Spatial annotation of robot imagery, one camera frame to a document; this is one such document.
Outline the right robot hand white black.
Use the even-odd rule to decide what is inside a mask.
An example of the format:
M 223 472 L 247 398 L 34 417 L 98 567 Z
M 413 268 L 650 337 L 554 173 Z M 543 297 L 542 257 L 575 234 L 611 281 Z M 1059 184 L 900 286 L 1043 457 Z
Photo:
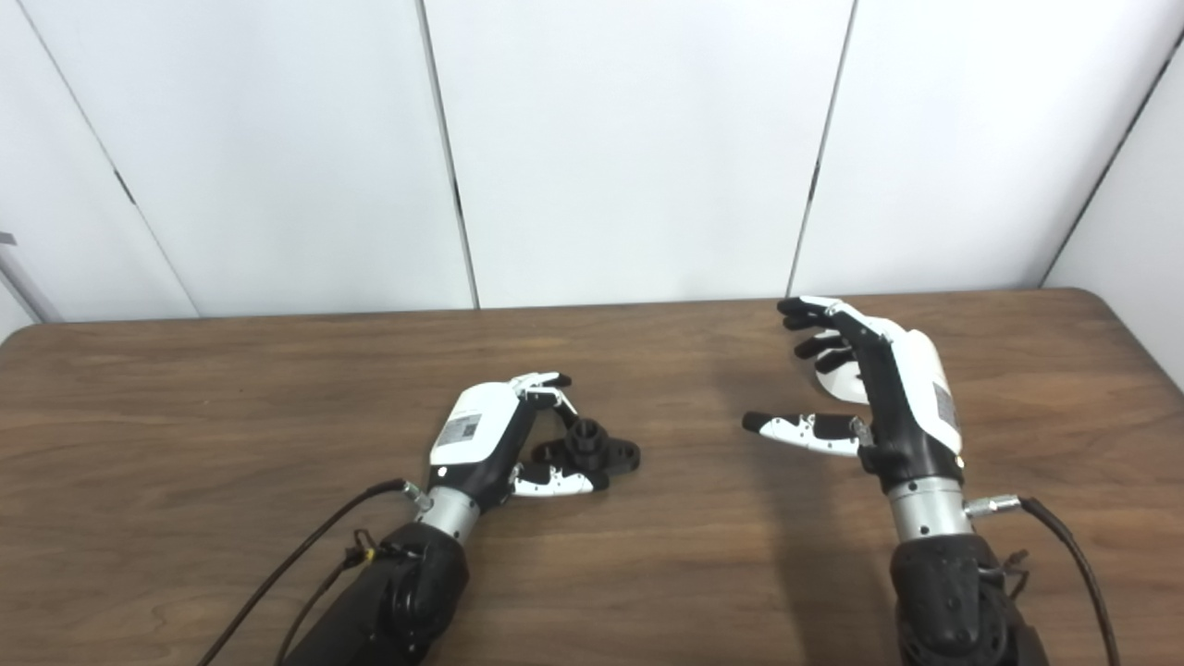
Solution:
M 860 459 L 883 492 L 922 479 L 964 484 L 963 436 L 942 359 L 921 329 L 862 314 L 834 297 L 789 297 L 777 305 L 787 329 L 818 329 L 794 346 L 837 401 L 855 414 L 744 414 L 744 430 L 802 450 Z

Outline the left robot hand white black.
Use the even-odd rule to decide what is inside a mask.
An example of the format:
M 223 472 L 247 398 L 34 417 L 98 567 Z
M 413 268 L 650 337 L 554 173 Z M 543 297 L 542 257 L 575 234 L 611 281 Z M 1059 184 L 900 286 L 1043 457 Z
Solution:
M 564 425 L 578 412 L 564 389 L 567 374 L 541 372 L 466 388 L 427 453 L 427 497 L 439 505 L 455 497 L 485 513 L 511 497 L 580 497 L 609 489 L 609 476 L 574 465 L 521 459 L 538 414 L 551 410 Z

